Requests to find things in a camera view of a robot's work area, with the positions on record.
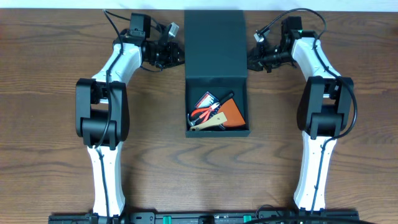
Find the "red black handled pliers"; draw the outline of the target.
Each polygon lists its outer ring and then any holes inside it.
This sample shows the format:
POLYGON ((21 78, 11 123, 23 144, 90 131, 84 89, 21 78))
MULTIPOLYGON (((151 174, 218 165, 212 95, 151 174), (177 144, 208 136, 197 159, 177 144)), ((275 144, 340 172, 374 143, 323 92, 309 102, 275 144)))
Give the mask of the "red black handled pliers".
POLYGON ((207 121, 208 118, 210 117, 210 114, 215 109, 217 109, 217 107, 219 107, 219 105, 220 105, 220 103, 216 102, 209 107, 199 108, 199 109, 194 110, 188 117, 194 118, 195 116, 197 116, 197 118, 193 119, 193 120, 188 119, 190 126, 196 125, 197 121, 201 121, 201 123, 204 123, 205 121, 207 121))

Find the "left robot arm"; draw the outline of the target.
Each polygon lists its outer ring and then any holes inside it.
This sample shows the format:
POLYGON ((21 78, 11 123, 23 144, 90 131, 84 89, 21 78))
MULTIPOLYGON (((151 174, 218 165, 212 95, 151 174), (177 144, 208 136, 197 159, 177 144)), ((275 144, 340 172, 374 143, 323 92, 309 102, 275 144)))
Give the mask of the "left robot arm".
POLYGON ((129 134, 127 85, 144 62, 155 72, 184 63, 184 52, 173 38, 179 26, 165 26, 146 14, 132 13, 129 27, 116 31, 112 54, 91 78, 75 88, 75 127, 87 147, 93 168, 95 200, 92 223, 126 221, 121 180, 121 151, 129 134))

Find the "clear precision screwdriver set case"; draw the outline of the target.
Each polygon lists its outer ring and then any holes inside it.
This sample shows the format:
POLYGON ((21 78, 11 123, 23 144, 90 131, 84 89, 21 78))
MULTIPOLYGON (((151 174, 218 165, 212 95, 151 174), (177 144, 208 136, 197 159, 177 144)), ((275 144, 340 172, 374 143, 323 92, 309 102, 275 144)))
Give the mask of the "clear precision screwdriver set case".
POLYGON ((211 106, 212 104, 219 102, 219 99, 215 97, 213 94, 211 94, 209 91, 207 91, 196 103, 194 108, 199 109, 199 108, 206 108, 211 106))

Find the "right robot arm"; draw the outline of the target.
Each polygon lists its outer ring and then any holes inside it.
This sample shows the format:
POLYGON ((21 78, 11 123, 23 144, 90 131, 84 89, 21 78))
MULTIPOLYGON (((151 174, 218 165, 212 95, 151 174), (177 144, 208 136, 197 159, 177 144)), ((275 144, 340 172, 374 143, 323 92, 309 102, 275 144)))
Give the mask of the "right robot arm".
POLYGON ((257 44, 248 53, 248 69, 271 72, 289 63, 298 65, 303 73, 306 84, 297 109, 303 155, 294 202, 299 210, 318 212, 325 208, 331 154, 337 140, 356 122, 349 117, 351 111, 358 111, 354 84, 333 68, 321 47, 320 35, 303 29, 299 16, 282 21, 280 44, 275 47, 266 40, 270 28, 254 33, 257 44))

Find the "orange scraper with wooden handle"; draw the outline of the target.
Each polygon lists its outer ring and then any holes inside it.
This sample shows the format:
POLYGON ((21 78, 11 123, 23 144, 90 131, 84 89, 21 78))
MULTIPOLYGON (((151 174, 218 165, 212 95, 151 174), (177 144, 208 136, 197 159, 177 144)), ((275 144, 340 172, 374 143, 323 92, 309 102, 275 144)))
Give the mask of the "orange scraper with wooden handle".
POLYGON ((190 131, 202 131, 217 126, 224 128, 238 128, 246 124, 240 110, 233 98, 222 104, 217 114, 213 115, 208 121, 202 124, 189 127, 190 131))

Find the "red black handled hammer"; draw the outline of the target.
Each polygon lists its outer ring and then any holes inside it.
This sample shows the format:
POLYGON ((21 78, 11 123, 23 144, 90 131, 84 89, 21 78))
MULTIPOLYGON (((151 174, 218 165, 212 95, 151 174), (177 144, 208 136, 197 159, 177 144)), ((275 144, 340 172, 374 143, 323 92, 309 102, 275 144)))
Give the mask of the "red black handled hammer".
POLYGON ((187 114, 187 123, 190 127, 208 121, 213 115, 217 114, 222 104, 226 103, 234 96, 230 91, 221 100, 207 91, 194 105, 194 110, 187 114))

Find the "dark green gift box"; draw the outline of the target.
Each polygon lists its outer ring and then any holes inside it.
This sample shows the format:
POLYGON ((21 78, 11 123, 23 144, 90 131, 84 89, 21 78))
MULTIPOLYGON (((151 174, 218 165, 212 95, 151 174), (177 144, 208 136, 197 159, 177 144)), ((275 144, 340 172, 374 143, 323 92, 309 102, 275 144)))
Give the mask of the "dark green gift box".
POLYGON ((246 22, 240 10, 186 10, 185 110, 210 92, 221 100, 233 92, 244 120, 249 119, 246 22))

